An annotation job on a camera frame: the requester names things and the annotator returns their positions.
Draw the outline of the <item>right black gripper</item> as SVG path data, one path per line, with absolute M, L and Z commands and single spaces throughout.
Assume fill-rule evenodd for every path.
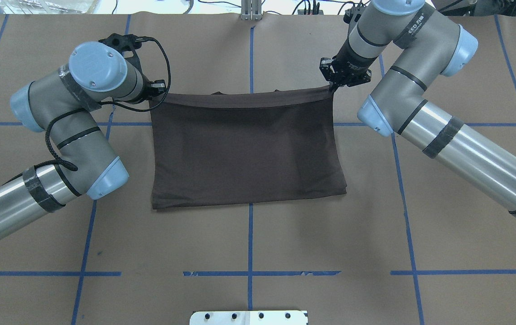
M 329 92 L 334 94 L 342 86 L 353 87 L 369 83 L 372 78 L 369 70 L 371 64 L 371 58 L 360 56 L 349 43 L 343 43 L 336 56 L 320 59 L 319 70 L 330 83 Z

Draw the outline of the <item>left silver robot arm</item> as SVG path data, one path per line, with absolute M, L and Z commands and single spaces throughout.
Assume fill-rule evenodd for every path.
M 171 80 L 150 81 L 136 50 L 152 37 L 112 34 L 85 42 L 56 72 L 27 84 L 10 99 L 12 113 L 43 132 L 52 159 L 0 186 L 0 239 L 56 212 L 77 197 L 93 200 L 122 187 L 129 173 L 92 116 L 103 105 L 134 105 L 168 94 Z

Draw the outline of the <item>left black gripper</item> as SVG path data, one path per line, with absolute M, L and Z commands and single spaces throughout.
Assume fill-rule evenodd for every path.
M 144 88 L 140 93 L 140 101 L 149 101 L 153 98 L 165 98 L 167 96 L 167 84 L 165 80 L 149 80 L 145 75 L 142 76 Z

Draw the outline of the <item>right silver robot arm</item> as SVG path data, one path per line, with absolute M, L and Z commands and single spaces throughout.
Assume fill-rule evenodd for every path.
M 344 18 L 347 38 L 319 68 L 330 83 L 358 86 L 371 80 L 371 64 L 394 45 L 401 53 L 357 112 L 380 135 L 397 134 L 501 204 L 516 218 L 516 156 L 468 126 L 456 114 L 466 99 L 446 95 L 437 105 L 431 86 L 474 57 L 479 43 L 464 26 L 424 0 L 372 0 Z

